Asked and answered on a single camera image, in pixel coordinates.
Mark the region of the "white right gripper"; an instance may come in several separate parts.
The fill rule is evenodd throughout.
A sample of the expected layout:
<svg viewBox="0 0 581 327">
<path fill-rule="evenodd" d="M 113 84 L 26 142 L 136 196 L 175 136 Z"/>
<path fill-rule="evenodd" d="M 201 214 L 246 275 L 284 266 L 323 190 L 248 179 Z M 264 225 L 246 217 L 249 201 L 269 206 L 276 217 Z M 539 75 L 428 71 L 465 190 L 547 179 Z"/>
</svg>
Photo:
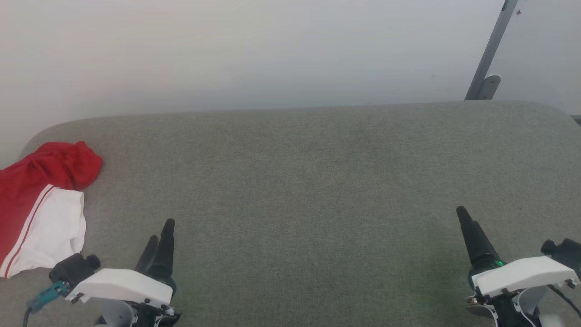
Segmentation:
<svg viewBox="0 0 581 327">
<path fill-rule="evenodd" d="M 463 206 L 456 208 L 470 263 L 473 267 L 493 267 L 469 277 L 475 294 L 466 298 L 466 309 L 474 315 L 496 316 L 491 300 L 506 292 L 516 311 L 525 316 L 542 316 L 539 303 L 550 286 L 579 285 L 575 270 L 547 256 L 500 262 L 485 232 Z"/>
</svg>

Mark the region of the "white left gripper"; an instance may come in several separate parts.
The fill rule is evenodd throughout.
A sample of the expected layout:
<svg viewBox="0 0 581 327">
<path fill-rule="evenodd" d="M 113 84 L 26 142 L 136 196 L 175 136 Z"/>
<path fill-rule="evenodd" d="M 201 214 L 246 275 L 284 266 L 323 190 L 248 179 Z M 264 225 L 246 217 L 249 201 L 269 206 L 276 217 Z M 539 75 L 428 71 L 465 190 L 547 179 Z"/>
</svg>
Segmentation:
<svg viewBox="0 0 581 327">
<path fill-rule="evenodd" d="M 173 289 L 153 278 L 169 278 L 173 273 L 175 224 L 172 218 L 166 220 L 160 238 L 150 237 L 135 271 L 101 269 L 77 284 L 66 300 L 99 300 L 96 327 L 174 327 L 181 314 L 170 305 Z M 141 274 L 149 266 L 152 278 Z"/>
</svg>

